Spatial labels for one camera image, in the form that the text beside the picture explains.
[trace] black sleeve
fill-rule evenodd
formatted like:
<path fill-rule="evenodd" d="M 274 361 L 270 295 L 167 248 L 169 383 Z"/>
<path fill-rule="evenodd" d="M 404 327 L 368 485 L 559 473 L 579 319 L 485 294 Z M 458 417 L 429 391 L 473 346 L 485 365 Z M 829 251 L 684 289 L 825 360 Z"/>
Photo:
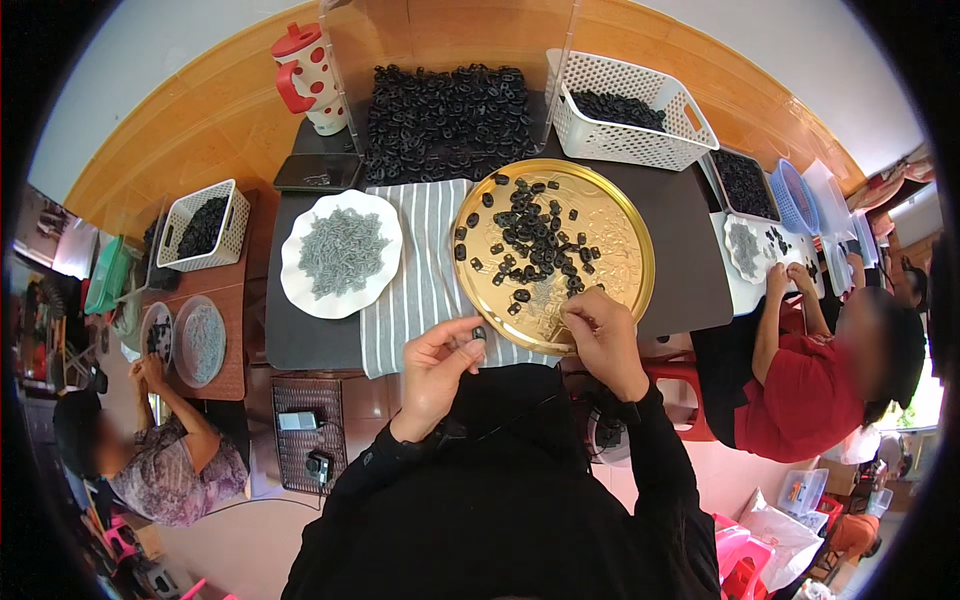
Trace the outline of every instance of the black sleeve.
<path fill-rule="evenodd" d="M 630 436 L 630 460 L 638 496 L 635 525 L 653 534 L 667 555 L 675 584 L 683 598 L 717 598 L 717 567 L 713 519 L 700 510 L 697 477 L 686 448 L 663 411 L 663 394 L 651 385 L 646 396 L 624 419 Z"/>
<path fill-rule="evenodd" d="M 303 528 L 300 552 L 290 567 L 281 600 L 300 598 L 301 589 L 303 593 L 316 589 L 322 583 L 323 574 L 329 572 L 339 543 L 348 535 L 351 515 L 363 506 L 367 497 L 390 486 L 427 455 L 428 452 L 412 453 L 395 440 L 389 423 L 381 429 L 373 444 L 337 478 L 324 503 L 323 515 Z M 305 588 L 307 580 L 310 585 Z"/>

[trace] gray striped towel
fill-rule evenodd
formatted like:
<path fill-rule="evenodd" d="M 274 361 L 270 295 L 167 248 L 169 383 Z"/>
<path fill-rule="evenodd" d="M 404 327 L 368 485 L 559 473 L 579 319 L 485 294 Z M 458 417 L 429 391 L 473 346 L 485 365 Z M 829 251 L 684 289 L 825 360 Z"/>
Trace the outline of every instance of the gray striped towel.
<path fill-rule="evenodd" d="M 367 377 L 403 371 L 403 345 L 433 325 L 476 315 L 453 271 L 450 239 L 469 180 L 370 187 L 368 194 L 396 208 L 403 252 L 396 276 L 380 298 L 360 312 L 360 347 Z M 537 363 L 553 367 L 560 358 L 520 348 L 487 329 L 487 360 L 481 367 Z"/>

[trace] white plastic bag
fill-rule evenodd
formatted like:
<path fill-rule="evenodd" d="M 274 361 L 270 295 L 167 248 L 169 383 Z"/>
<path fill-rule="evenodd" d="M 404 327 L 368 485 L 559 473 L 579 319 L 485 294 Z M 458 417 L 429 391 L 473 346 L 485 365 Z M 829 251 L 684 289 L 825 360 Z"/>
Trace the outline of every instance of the white plastic bag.
<path fill-rule="evenodd" d="M 797 579 L 813 561 L 824 542 L 793 517 L 770 506 L 760 488 L 747 502 L 739 523 L 758 540 L 774 548 L 773 559 L 760 572 L 760 581 L 768 591 L 780 589 Z"/>
<path fill-rule="evenodd" d="M 879 448 L 880 432 L 868 425 L 854 429 L 843 442 L 824 452 L 823 457 L 841 465 L 859 465 L 874 460 Z"/>

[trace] red polka dot tumbler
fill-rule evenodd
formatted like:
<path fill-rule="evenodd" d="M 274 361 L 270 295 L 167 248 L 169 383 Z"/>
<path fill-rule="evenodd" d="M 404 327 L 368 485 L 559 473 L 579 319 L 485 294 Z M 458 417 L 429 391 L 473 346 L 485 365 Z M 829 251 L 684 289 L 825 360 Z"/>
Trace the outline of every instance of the red polka dot tumbler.
<path fill-rule="evenodd" d="M 324 35 L 318 23 L 287 25 L 287 35 L 270 49 L 279 70 L 276 89 L 294 114 L 306 113 L 320 135 L 347 124 L 346 110 L 329 68 Z"/>

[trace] gold round tray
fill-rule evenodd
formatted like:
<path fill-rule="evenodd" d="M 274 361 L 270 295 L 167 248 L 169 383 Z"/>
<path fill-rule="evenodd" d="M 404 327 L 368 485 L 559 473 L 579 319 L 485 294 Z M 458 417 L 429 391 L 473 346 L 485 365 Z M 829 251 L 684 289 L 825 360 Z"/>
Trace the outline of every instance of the gold round tray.
<path fill-rule="evenodd" d="M 560 189 L 548 187 L 537 196 L 538 204 L 543 206 L 541 214 L 549 212 L 551 200 L 560 203 L 560 230 L 571 242 L 576 241 L 578 233 L 585 233 L 587 246 L 596 246 L 601 252 L 600 258 L 591 262 L 596 269 L 593 275 L 580 269 L 580 258 L 571 255 L 579 270 L 577 275 L 587 287 L 603 283 L 614 300 L 631 308 L 634 323 L 638 322 L 653 294 L 654 248 L 647 226 L 623 192 L 587 167 L 555 158 L 522 160 L 499 169 L 497 173 L 508 176 L 510 183 L 497 185 L 492 176 L 477 183 L 464 200 L 453 224 L 454 230 L 466 227 L 470 213 L 476 212 L 480 216 L 476 228 L 467 229 L 467 239 L 463 242 L 453 240 L 454 247 L 460 243 L 467 247 L 467 259 L 454 259 L 453 264 L 467 296 L 493 328 L 511 342 L 534 352 L 569 356 L 577 351 L 573 336 L 560 317 L 560 306 L 566 301 L 566 277 L 559 270 L 545 281 L 521 285 L 505 278 L 501 285 L 493 285 L 493 276 L 498 273 L 497 266 L 505 254 L 512 254 L 521 269 L 530 264 L 503 241 L 503 230 L 493 222 L 495 213 L 510 210 L 510 195 L 516 190 L 517 178 L 531 185 L 549 181 L 560 184 Z M 484 192 L 493 195 L 490 208 L 482 204 Z M 576 221 L 568 218 L 571 208 L 579 213 Z M 504 252 L 491 254 L 491 246 L 495 244 L 503 244 Z M 483 263 L 479 271 L 470 266 L 474 257 Z M 511 316 L 507 307 L 514 303 L 514 290 L 521 288 L 530 292 L 530 301 L 521 302 L 520 311 Z"/>

